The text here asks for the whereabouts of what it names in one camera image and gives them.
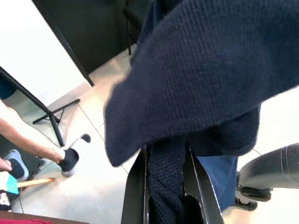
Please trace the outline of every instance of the red fabric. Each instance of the red fabric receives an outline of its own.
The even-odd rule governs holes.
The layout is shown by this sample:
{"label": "red fabric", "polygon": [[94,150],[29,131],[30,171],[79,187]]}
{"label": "red fabric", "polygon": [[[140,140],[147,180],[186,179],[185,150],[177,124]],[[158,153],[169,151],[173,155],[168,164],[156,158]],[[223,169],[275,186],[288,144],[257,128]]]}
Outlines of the red fabric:
{"label": "red fabric", "polygon": [[0,219],[0,224],[52,224],[52,223],[48,221],[39,220],[39,219],[31,219],[31,220]]}

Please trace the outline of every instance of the tripod stand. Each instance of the tripod stand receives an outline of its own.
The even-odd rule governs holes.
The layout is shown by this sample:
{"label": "tripod stand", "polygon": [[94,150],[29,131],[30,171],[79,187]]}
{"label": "tripod stand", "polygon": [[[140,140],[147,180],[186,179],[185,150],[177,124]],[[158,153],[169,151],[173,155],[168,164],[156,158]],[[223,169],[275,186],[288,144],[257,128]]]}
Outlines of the tripod stand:
{"label": "tripod stand", "polygon": [[[41,108],[46,115],[42,116],[39,119],[36,119],[33,121],[33,124],[36,124],[37,122],[49,118],[52,127],[54,129],[55,135],[57,137],[57,140],[59,142],[60,146],[64,146],[64,139],[58,129],[59,122],[63,116],[65,108],[74,105],[78,102],[80,102],[80,99],[76,99],[72,102],[70,102],[67,105],[64,105],[54,111],[50,111],[38,98],[36,98],[32,93],[30,93],[24,86],[22,86],[17,80],[15,80],[10,74],[8,74],[1,66],[0,66],[0,76],[3,77],[5,80],[7,80],[11,85],[16,87],[19,91],[21,91],[26,97],[28,97],[33,103],[35,103],[39,108]],[[57,112],[63,111],[60,118],[57,118],[54,114]]]}

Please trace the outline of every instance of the knitted fabric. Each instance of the knitted fabric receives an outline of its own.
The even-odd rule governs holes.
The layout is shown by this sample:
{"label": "knitted fabric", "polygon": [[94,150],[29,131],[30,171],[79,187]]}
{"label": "knitted fabric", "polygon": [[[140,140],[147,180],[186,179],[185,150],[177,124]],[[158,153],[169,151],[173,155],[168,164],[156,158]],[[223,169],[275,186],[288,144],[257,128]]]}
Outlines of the knitted fabric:
{"label": "knitted fabric", "polygon": [[150,192],[156,208],[154,223],[181,223],[184,219],[182,204],[185,138],[157,141],[150,150]]}
{"label": "knitted fabric", "polygon": [[[167,15],[154,1],[132,70],[106,107],[110,162],[119,166],[146,144],[186,135],[198,156],[248,152],[260,104],[299,84],[298,65],[297,0],[183,0]],[[163,166],[179,169],[167,158]],[[169,175],[151,173],[158,171]],[[159,191],[155,178],[150,184]],[[166,187],[176,201],[173,186]]]}

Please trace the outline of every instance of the turquoise object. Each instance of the turquoise object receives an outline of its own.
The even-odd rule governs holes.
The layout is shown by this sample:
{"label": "turquoise object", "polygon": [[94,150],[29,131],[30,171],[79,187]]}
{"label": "turquoise object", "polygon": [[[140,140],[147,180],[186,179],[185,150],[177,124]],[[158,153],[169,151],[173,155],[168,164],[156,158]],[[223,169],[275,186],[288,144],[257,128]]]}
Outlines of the turquoise object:
{"label": "turquoise object", "polygon": [[19,194],[18,182],[12,175],[9,175],[6,186],[7,186],[7,192],[13,193],[16,195]]}

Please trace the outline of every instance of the white floor tile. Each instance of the white floor tile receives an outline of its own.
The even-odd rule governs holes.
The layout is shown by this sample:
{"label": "white floor tile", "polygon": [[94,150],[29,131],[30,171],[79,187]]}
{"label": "white floor tile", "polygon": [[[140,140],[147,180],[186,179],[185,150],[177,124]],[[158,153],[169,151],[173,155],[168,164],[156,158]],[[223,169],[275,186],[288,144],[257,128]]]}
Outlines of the white floor tile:
{"label": "white floor tile", "polygon": [[249,153],[240,156],[238,158],[238,166],[237,166],[237,170],[239,171],[243,166],[245,166],[248,162],[254,160],[255,158],[259,157],[260,154],[255,151],[254,149],[251,150]]}
{"label": "white floor tile", "polygon": [[262,104],[256,150],[267,153],[298,143],[299,88],[280,94]]}
{"label": "white floor tile", "polygon": [[[51,141],[58,144],[58,140],[54,133],[51,122],[48,120],[42,120],[37,124],[33,125],[32,121],[43,116],[44,112],[38,110],[30,115],[26,116],[23,120],[31,125],[32,127],[39,130],[41,133],[46,135]],[[90,123],[89,119],[85,116],[78,105],[73,105],[67,109],[63,114],[62,120],[58,126],[63,139],[65,141],[65,147],[68,148],[71,143],[73,143],[81,135],[94,130],[93,125]]]}
{"label": "white floor tile", "polygon": [[232,209],[224,213],[225,224],[297,224],[298,189],[275,189],[272,199],[259,202],[253,212]]}
{"label": "white floor tile", "polygon": [[10,205],[15,213],[23,213],[22,205],[20,201],[20,196],[18,196],[15,200],[10,202]]}
{"label": "white floor tile", "polygon": [[136,152],[131,158],[129,158],[126,162],[122,164],[122,166],[125,168],[125,170],[129,173],[137,156],[139,155],[140,150]]}
{"label": "white floor tile", "polygon": [[42,160],[44,160],[45,163],[39,168],[39,172],[41,172],[43,169],[45,169],[47,166],[49,166],[51,163],[53,163],[52,160],[48,160],[46,158],[42,158]]}
{"label": "white floor tile", "polygon": [[95,86],[80,97],[79,106],[95,128],[104,123],[104,107],[113,86],[126,77],[129,57],[125,52],[119,54],[104,66],[90,74]]}
{"label": "white floor tile", "polygon": [[102,139],[105,140],[105,124],[102,124],[100,127],[97,128],[97,130]]}
{"label": "white floor tile", "polygon": [[90,224],[120,223],[128,174],[122,167],[110,165],[104,141],[96,131],[91,138],[88,147],[78,150],[80,166],[74,176],[62,177],[60,167],[52,163],[35,177],[57,180],[25,189],[21,194],[24,213]]}
{"label": "white floor tile", "polygon": [[8,97],[7,99],[4,99],[3,102],[6,105],[14,108],[21,118],[24,118],[28,114],[39,109],[37,105],[35,105],[19,90],[14,92],[14,94]]}

